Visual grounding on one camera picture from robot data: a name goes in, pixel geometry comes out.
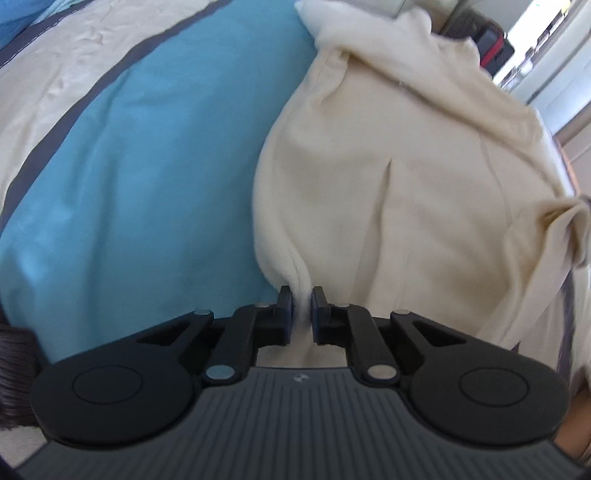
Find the blue fabric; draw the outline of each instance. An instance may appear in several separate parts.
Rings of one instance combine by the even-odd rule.
[[[52,0],[0,0],[0,48],[27,28]]]
[[[70,8],[72,5],[79,4],[82,1],[83,0],[56,0],[48,8],[46,8],[45,11],[43,11],[43,13],[41,13],[41,15],[35,19],[35,21],[32,22],[32,25],[39,23],[54,14],[64,11],[66,8]]]
[[[52,361],[196,308],[273,301],[259,152],[316,51],[293,0],[233,0],[83,112],[0,236],[0,299]]]

